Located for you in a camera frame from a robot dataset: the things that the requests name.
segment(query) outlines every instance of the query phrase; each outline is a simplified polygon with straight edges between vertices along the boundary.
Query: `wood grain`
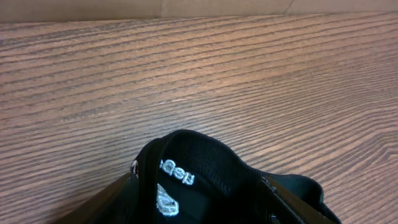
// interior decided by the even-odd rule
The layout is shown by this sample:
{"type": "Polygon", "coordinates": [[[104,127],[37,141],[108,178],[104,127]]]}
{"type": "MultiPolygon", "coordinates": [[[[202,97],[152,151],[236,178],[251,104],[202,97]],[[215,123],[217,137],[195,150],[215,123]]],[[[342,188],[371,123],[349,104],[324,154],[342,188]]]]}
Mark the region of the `wood grain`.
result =
{"type": "Polygon", "coordinates": [[[193,129],[398,223],[398,13],[0,25],[0,223],[48,223],[193,129]]]}

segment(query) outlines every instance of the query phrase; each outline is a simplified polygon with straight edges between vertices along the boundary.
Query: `embroidered logo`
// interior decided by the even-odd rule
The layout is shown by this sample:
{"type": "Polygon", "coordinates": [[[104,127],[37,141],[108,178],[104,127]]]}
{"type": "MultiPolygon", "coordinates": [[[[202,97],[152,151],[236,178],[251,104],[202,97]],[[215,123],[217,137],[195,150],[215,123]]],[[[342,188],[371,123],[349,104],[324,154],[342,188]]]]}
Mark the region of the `embroidered logo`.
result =
{"type": "Polygon", "coordinates": [[[164,216],[175,216],[178,214],[178,202],[176,202],[166,190],[157,184],[156,207],[164,216]]]}
{"type": "Polygon", "coordinates": [[[182,168],[176,167],[175,162],[171,159],[167,159],[163,162],[160,160],[159,166],[168,175],[173,175],[178,180],[182,180],[183,184],[192,185],[195,180],[195,176],[189,172],[185,172],[182,168]]]}

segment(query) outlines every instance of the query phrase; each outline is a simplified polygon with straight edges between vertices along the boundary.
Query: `wooden table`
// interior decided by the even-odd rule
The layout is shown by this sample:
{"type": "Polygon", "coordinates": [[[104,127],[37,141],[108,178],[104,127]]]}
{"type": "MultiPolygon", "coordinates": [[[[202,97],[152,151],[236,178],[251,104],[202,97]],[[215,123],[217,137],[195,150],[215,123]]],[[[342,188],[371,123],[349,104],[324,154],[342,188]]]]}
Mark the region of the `wooden table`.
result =
{"type": "Polygon", "coordinates": [[[193,129],[398,219],[398,14],[0,25],[0,223],[48,223],[193,129]]]}

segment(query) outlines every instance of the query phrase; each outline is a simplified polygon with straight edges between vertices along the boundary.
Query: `wooden surface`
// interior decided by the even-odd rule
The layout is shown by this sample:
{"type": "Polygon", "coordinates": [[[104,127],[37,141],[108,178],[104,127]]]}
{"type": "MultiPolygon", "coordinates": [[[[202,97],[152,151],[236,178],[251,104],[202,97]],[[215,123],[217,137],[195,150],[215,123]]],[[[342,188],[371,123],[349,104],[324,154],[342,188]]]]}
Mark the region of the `wooden surface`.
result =
{"type": "Polygon", "coordinates": [[[48,223],[193,129],[398,221],[398,14],[0,25],[0,223],[48,223]]]}

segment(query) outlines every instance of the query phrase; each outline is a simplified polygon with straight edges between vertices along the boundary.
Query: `black fabric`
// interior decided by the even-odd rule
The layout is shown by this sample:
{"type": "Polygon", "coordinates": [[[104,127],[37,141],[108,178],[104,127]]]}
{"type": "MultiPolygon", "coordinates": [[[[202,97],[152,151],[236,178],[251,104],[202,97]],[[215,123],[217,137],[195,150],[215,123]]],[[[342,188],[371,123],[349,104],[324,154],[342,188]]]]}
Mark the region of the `black fabric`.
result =
{"type": "Polygon", "coordinates": [[[274,175],[247,166],[228,146],[200,133],[179,130],[150,142],[138,155],[141,220],[145,223],[263,223],[256,210],[256,186],[270,177],[335,223],[323,203],[323,190],[301,175],[274,175]],[[160,160],[173,160],[195,175],[183,185],[159,170],[160,160]],[[165,217],[155,207],[156,184],[181,203],[180,213],[165,217]]]}

